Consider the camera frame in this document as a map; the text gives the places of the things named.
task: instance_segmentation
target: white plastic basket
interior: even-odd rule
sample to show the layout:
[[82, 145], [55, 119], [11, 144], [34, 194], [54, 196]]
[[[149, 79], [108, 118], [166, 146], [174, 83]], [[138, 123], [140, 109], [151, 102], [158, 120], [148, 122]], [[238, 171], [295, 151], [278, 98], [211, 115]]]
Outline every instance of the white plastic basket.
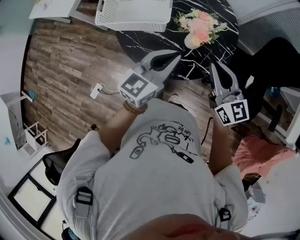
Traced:
[[95, 24], [115, 31], [164, 32], [172, 5], [173, 0], [99, 0]]

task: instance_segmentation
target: pink cloth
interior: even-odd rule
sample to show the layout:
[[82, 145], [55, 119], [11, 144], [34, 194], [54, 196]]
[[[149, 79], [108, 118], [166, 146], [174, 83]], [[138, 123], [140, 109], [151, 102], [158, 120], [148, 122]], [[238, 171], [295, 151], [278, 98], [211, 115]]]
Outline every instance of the pink cloth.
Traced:
[[255, 135], [244, 137], [233, 158], [243, 179], [247, 173], [258, 173], [266, 177], [276, 163], [295, 156], [288, 147], [268, 143]]

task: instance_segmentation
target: blue object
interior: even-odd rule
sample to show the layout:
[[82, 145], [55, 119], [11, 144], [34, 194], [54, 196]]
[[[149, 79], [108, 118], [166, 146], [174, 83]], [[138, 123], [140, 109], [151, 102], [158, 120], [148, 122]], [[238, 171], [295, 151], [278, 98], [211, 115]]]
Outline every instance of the blue object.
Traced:
[[78, 237], [73, 233], [71, 228], [69, 228], [68, 233], [69, 233], [72, 240], [78, 240]]
[[6, 137], [6, 139], [5, 139], [6, 141], [5, 141], [5, 145], [9, 145], [10, 144], [10, 140], [9, 140], [9, 138], [8, 137]]
[[31, 91], [31, 90], [30, 90], [30, 91], [28, 92], [28, 95], [29, 95], [29, 97], [31, 97], [32, 100], [35, 99], [35, 93], [34, 93], [34, 91]]

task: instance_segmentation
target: white wall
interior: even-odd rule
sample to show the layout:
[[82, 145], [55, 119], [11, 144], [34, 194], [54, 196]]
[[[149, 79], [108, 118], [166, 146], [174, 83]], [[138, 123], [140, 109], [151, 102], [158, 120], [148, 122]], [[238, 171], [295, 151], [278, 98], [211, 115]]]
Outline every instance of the white wall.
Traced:
[[250, 220], [244, 235], [289, 232], [300, 229], [300, 157], [274, 166], [259, 184], [266, 194], [266, 204]]
[[0, 1], [0, 95], [20, 91], [24, 50], [35, 0]]

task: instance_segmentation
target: gray t-shirt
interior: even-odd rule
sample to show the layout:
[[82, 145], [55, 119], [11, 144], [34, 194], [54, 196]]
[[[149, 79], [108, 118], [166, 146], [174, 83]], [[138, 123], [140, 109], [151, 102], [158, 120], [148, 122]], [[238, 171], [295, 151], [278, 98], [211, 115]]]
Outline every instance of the gray t-shirt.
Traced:
[[[74, 195], [86, 179], [94, 201], [88, 218], [75, 216]], [[219, 209], [231, 219], [226, 228], [241, 231], [248, 208], [236, 166], [213, 176], [200, 158], [194, 117], [186, 110], [153, 99], [110, 159], [98, 132], [89, 132], [69, 160], [57, 188], [57, 201], [73, 232], [82, 240], [118, 240], [166, 214], [195, 214], [220, 223]]]

